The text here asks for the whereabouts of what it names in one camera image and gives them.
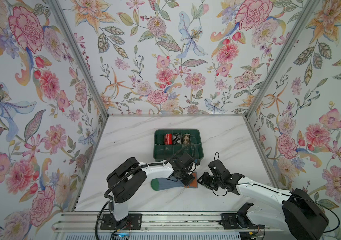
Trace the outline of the blue green orange sock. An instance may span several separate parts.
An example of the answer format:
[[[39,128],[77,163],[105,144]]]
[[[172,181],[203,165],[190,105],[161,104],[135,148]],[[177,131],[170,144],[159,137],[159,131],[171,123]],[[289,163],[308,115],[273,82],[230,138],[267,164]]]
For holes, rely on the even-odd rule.
[[[197,189],[198,183],[197,179],[194,179],[191,184],[185,186],[180,180],[175,177],[170,178],[157,178],[150,182],[150,186],[154,191],[163,191],[173,188],[190,188]]]

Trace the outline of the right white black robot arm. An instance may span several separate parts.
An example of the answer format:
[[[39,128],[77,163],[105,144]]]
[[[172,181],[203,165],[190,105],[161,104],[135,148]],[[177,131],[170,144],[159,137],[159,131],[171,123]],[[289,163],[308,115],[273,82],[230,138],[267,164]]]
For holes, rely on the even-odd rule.
[[[276,189],[239,173],[230,173],[219,160],[208,165],[197,182],[211,191],[224,189],[227,193],[248,197],[263,205],[243,204],[231,216],[222,214],[225,229],[231,227],[250,229],[256,226],[272,227],[291,233],[297,240],[319,240],[325,233],[329,219],[323,212],[324,206],[317,204],[303,190],[287,191]]]

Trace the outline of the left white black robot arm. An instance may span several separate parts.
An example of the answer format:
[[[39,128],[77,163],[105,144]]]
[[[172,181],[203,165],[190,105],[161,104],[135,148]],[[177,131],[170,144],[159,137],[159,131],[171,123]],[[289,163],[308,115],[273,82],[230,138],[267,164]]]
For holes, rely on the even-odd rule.
[[[175,179],[185,187],[196,180],[192,172],[199,161],[188,153],[180,157],[174,155],[168,160],[155,163],[142,163],[135,157],[123,162],[117,169],[108,175],[106,181],[108,189],[104,197],[109,199],[109,211],[112,219],[121,222],[129,214],[127,201],[134,196],[145,181],[154,179]]]

